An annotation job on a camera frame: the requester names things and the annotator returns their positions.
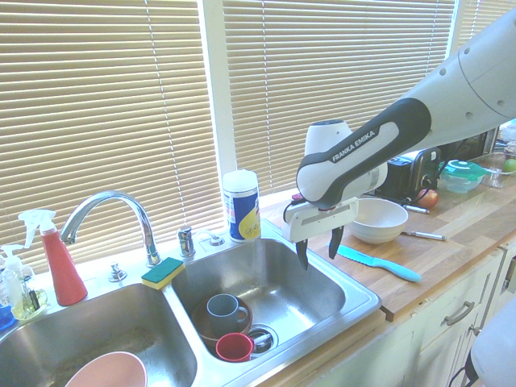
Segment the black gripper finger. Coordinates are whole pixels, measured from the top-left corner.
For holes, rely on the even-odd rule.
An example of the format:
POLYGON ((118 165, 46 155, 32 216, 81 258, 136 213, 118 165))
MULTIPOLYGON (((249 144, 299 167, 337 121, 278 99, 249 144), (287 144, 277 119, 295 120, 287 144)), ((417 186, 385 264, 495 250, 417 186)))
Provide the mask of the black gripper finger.
POLYGON ((295 243, 298 260, 304 270, 307 270, 308 266, 309 266, 308 257, 307 257, 307 246, 308 246, 307 239, 303 239, 303 240, 295 243))
POLYGON ((333 260, 337 254, 339 245, 343 238, 344 226, 336 227, 331 231, 331 239, 328 245, 328 256, 333 260))

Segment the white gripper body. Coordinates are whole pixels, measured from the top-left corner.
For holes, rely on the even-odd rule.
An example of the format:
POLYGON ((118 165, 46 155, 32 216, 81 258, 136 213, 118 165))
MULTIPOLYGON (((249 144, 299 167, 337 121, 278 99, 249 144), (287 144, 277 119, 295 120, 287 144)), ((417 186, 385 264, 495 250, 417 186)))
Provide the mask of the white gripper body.
POLYGON ((343 227, 358 215, 359 199, 344 200, 329 210, 320 210, 305 199, 292 201, 284 211, 282 235, 297 243, 327 231, 343 227))

